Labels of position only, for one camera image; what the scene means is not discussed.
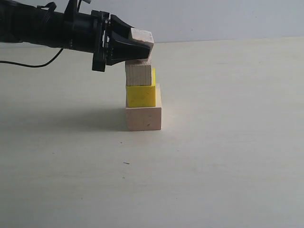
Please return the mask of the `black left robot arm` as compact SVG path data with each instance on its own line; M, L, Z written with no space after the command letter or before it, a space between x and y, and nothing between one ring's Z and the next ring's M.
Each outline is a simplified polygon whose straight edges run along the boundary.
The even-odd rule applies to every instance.
M132 26L109 12L81 13L80 4L70 0L61 13L54 2L34 7L2 0L0 41L92 53L92 70L99 72L120 62L148 59L152 48L131 39Z

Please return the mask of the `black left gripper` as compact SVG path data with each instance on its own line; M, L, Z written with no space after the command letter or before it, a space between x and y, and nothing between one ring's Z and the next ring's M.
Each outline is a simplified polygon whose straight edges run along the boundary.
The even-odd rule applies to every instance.
M104 72L106 66L149 57L151 48L148 45L130 39L133 26L105 11L93 10L91 16L95 35L93 71Z

